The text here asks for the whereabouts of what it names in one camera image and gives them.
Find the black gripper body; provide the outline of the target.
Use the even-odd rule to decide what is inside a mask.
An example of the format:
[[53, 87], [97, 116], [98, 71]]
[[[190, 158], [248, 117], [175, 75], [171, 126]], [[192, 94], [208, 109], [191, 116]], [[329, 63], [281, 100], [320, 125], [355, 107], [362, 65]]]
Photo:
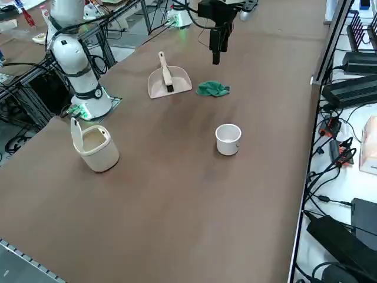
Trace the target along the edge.
[[197, 15], [213, 21], [212, 28], [220, 28], [233, 22], [236, 9], [222, 1], [202, 0], [197, 4]]

